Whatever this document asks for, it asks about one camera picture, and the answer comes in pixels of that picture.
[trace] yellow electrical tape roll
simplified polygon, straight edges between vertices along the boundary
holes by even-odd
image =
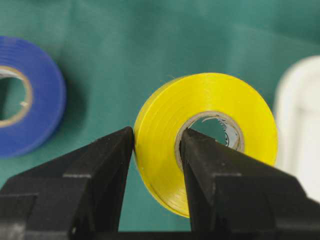
[[[168,82],[150,96],[134,125],[136,164],[149,192],[168,210],[189,217],[179,143],[200,118],[224,125],[227,145],[274,165],[277,128],[264,99],[244,81],[200,73]]]

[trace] blue tape surface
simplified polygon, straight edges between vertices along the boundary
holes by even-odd
[[[38,147],[57,128],[65,111],[66,85],[50,56],[23,39],[0,36],[0,66],[24,74],[32,89],[32,105],[26,115],[0,127],[0,157],[13,157]]]

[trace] green fabric background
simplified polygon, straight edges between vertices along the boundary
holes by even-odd
[[[173,78],[230,74],[272,107],[283,72],[320,52],[318,0],[1,0],[0,10],[0,35],[44,49],[68,90],[56,133],[29,154],[0,159],[0,186],[13,174],[133,126],[145,100]],[[151,197],[132,161],[120,231],[188,229],[188,219]]]

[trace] tape core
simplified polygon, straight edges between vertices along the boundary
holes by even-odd
[[[0,120],[0,128],[4,128],[19,122],[29,112],[33,101],[30,81],[23,73],[13,67],[0,66],[0,80],[5,78],[20,79],[24,86],[25,98],[24,101],[20,103],[22,108],[18,113],[8,119]]]
[[[175,138],[174,144],[174,153],[176,164],[179,169],[183,172],[183,166],[180,156],[180,142],[182,138],[183,132],[191,128],[191,126],[198,121],[199,119],[203,119],[202,122],[207,121],[209,119],[217,119],[219,123],[222,125],[222,128],[225,133],[225,142],[226,146],[237,150],[241,153],[245,151],[245,139],[241,128],[238,126],[235,120],[233,120],[230,116],[223,112],[219,111],[204,111],[197,113],[196,115],[190,117],[180,128],[178,134]]]

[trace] tape roll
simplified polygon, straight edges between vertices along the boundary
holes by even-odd
[[[227,145],[274,165],[277,128],[264,99],[250,85],[221,73],[175,79],[145,102],[134,125],[135,160],[149,192],[165,208],[189,217],[179,144],[200,118],[224,125]]]
[[[56,129],[66,105],[66,86],[57,65],[39,47],[0,36],[0,81],[18,78],[25,88],[22,109],[0,120],[0,157],[24,154]]]

